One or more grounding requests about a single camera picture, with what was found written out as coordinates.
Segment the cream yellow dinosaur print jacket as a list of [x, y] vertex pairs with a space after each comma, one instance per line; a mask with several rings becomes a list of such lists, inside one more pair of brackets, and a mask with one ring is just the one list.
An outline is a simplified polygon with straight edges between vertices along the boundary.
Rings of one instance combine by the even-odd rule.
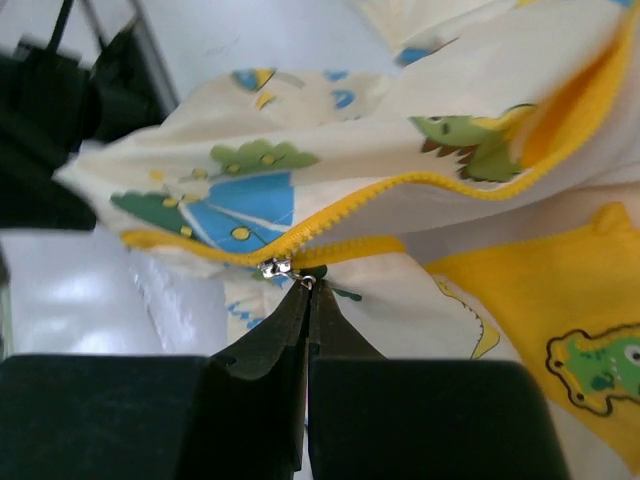
[[509, 360], [571, 475], [639, 475], [639, 5], [419, 1], [394, 77], [239, 70], [57, 171], [100, 222], [224, 289], [228, 338], [290, 258], [392, 358]]

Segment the silver zipper slider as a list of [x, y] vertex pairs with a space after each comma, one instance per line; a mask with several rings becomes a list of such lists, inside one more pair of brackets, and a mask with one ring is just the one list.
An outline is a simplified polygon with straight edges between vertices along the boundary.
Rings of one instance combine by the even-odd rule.
[[301, 274], [295, 270], [290, 258], [272, 258], [266, 260], [259, 265], [258, 269], [266, 280], [288, 278], [300, 283], [307, 290], [312, 290], [316, 282], [316, 278], [313, 275]]

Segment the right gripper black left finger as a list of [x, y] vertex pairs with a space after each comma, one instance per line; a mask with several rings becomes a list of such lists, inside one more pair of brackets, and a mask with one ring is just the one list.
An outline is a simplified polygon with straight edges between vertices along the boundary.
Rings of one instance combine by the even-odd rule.
[[310, 290], [205, 356], [1, 364], [5, 479], [290, 479], [303, 457]]

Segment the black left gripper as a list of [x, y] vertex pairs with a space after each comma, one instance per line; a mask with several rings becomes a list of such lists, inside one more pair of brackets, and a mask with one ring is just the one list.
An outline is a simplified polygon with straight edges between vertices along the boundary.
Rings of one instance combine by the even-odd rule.
[[90, 68], [60, 50], [73, 4], [62, 3], [51, 38], [21, 40], [1, 57], [1, 226], [91, 231], [93, 210], [53, 179], [85, 140], [115, 141], [158, 125], [179, 100], [141, 2], [106, 40], [84, 2], [100, 54]]

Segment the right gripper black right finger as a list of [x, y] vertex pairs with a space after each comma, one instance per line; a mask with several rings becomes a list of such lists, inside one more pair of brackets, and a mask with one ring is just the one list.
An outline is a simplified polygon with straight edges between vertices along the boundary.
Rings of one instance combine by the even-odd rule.
[[309, 310], [317, 479], [566, 479], [546, 401], [510, 361], [388, 359], [325, 282]]

